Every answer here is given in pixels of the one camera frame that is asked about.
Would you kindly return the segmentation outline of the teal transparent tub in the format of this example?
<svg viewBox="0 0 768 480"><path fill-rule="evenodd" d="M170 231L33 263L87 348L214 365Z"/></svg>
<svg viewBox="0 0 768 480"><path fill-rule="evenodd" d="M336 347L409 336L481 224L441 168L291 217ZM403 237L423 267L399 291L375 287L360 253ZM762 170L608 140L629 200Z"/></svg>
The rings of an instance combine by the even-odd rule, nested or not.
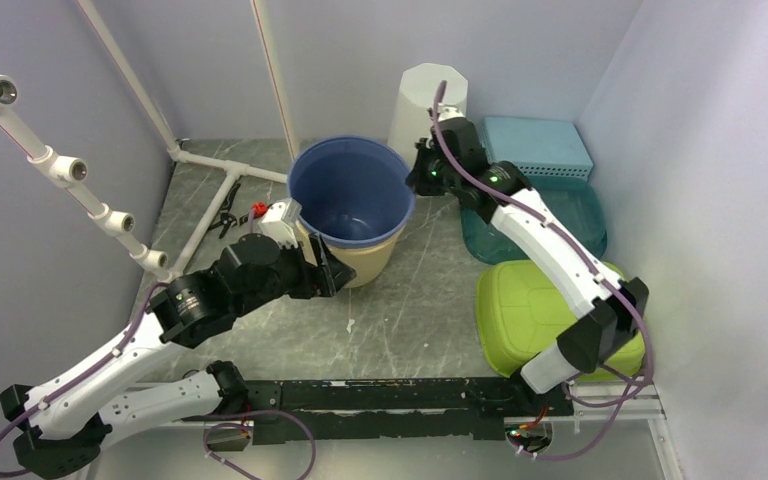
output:
<svg viewBox="0 0 768 480"><path fill-rule="evenodd" d="M580 243L601 259L608 248L608 232L595 190L578 178L530 178L550 211ZM468 252L477 260L495 265L527 260L527 254L474 211L461 209L462 235Z"/></svg>

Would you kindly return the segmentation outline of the blue bucket rim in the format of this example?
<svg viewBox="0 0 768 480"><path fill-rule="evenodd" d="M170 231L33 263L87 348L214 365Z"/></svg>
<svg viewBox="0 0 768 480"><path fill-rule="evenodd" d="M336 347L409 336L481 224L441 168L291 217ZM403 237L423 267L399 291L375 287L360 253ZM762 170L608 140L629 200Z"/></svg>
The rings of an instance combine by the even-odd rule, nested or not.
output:
<svg viewBox="0 0 768 480"><path fill-rule="evenodd" d="M416 197L406 185L405 161L376 140L343 135L304 150L287 174L288 195L301 205L300 221L331 246L376 246L402 229Z"/></svg>

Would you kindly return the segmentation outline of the beige bucket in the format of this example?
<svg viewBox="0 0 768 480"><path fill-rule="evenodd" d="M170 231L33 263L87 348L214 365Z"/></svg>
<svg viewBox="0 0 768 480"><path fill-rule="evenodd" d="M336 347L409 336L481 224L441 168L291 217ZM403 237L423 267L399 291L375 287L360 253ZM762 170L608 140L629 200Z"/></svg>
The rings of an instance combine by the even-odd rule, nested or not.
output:
<svg viewBox="0 0 768 480"><path fill-rule="evenodd" d="M304 258L309 263L316 263L315 254L311 247L308 235L316 231L304 224L301 220L295 223ZM355 271L355 277L346 287L355 288L366 285L375 280L387 266L395 245L403 231L404 226L388 232L383 237L375 237L365 240L349 240L316 232L328 251L338 260Z"/></svg>

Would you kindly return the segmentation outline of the translucent white bucket liner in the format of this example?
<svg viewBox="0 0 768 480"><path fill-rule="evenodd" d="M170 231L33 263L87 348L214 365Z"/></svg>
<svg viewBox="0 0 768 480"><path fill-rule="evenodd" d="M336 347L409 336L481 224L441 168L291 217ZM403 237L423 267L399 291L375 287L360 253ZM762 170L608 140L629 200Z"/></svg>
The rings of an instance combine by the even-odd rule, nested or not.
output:
<svg viewBox="0 0 768 480"><path fill-rule="evenodd" d="M396 97L387 145L412 169L417 150L415 143L431 131L429 108L438 85L447 82L444 101L466 112L468 80L455 68L436 63L422 63L402 74Z"/></svg>

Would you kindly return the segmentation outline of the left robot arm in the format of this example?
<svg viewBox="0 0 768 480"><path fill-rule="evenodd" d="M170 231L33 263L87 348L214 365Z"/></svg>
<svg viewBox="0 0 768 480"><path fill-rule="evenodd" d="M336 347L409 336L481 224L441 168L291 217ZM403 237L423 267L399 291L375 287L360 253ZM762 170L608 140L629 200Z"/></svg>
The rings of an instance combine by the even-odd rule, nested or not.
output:
<svg viewBox="0 0 768 480"><path fill-rule="evenodd" d="M283 246L254 233L225 247L210 267L155 285L139 315L78 365L44 384L15 384L0 394L19 473L59 479L157 425L239 417L249 392L229 361L163 387L131 392L130 386L273 300L331 297L354 276L317 234Z"/></svg>

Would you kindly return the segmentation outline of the light blue perforated basket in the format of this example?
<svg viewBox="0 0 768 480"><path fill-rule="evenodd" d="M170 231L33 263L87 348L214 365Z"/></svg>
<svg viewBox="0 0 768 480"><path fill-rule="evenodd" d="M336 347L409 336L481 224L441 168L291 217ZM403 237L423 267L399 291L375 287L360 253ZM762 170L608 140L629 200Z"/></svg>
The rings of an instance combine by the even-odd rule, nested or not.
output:
<svg viewBox="0 0 768 480"><path fill-rule="evenodd" d="M587 180L593 162L569 121L488 116L479 137L492 162L509 161L526 176Z"/></svg>

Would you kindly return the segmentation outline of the lime green tub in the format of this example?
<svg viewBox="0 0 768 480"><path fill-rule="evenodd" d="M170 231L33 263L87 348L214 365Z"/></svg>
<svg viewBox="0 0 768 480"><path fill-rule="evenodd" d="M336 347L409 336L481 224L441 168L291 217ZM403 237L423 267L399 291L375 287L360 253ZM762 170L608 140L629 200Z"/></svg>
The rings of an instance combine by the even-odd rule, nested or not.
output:
<svg viewBox="0 0 768 480"><path fill-rule="evenodd" d="M548 366L542 353L556 347L582 367L581 381L607 381L604 363L625 376L642 366L645 347L632 315L617 299L585 302L593 310L574 313L536 262L497 264L476 286L475 315L490 367L505 378L523 378L523 366Z"/></svg>

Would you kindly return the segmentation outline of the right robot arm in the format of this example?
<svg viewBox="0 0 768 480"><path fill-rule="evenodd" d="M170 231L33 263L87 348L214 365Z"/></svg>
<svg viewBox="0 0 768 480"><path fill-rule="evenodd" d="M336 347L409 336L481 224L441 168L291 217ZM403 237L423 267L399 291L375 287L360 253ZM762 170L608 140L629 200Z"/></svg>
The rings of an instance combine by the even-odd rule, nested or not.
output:
<svg viewBox="0 0 768 480"><path fill-rule="evenodd" d="M550 390L594 372L641 332L648 288L605 267L551 212L532 182L511 162L492 163L477 129L451 117L418 139L406 178L420 196L450 194L510 239L552 282L575 322L515 371L511 388L517 411L534 415Z"/></svg>

